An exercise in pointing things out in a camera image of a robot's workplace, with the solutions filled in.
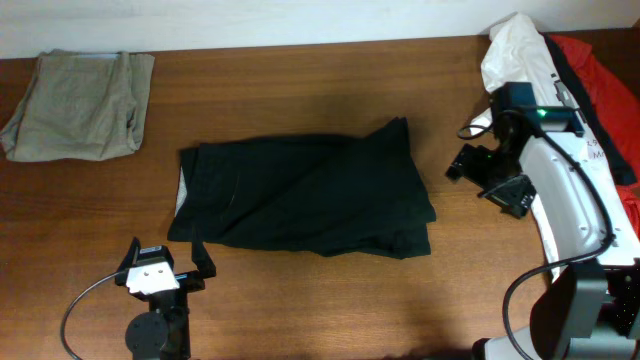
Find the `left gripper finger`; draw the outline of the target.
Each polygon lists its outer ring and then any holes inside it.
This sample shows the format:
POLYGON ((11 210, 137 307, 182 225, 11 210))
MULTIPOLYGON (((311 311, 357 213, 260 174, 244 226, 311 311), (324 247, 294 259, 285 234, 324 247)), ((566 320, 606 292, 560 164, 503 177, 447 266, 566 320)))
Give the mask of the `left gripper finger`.
POLYGON ((199 240, 192 242, 191 259, 203 279, 216 276, 216 266, 204 244, 199 240))
POLYGON ((122 272, 130 269, 135 264, 139 251, 140 241, 137 237, 134 237, 131 241, 129 249, 127 250, 127 253, 125 254, 122 262, 118 267, 118 271, 122 272))

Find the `black shorts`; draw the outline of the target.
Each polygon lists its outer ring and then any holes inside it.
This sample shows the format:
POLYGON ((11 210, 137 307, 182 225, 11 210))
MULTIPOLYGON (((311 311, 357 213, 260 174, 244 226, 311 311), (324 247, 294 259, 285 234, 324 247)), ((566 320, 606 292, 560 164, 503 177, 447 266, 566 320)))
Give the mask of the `black shorts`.
POLYGON ((431 252, 427 226, 436 213, 404 118, 363 138, 203 143, 182 150, 180 160, 186 198, 169 227, 171 241, 325 257, 431 252))

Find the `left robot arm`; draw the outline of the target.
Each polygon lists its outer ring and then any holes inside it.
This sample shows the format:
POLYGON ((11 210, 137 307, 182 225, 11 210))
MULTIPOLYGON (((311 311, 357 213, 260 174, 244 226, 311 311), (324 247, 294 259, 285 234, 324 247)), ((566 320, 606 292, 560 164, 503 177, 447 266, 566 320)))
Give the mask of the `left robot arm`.
POLYGON ((168 247, 143 248, 135 238, 118 267, 115 284, 146 302, 149 310, 128 325, 125 343, 133 360, 187 360, 191 357, 188 295, 205 289, 216 266, 201 242, 191 244, 196 268, 176 274, 168 247))

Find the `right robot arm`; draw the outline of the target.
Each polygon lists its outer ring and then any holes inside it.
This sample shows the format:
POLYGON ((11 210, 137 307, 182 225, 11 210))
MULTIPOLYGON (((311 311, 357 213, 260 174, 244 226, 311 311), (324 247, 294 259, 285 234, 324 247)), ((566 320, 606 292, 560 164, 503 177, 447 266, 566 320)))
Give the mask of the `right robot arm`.
POLYGON ((492 122, 478 130, 498 147, 464 145, 446 176, 517 218, 538 197, 558 258, 508 287, 506 334, 478 340, 473 358, 638 358, 639 241, 613 181, 588 158, 577 109, 538 105, 528 82, 505 83, 489 102, 492 122))

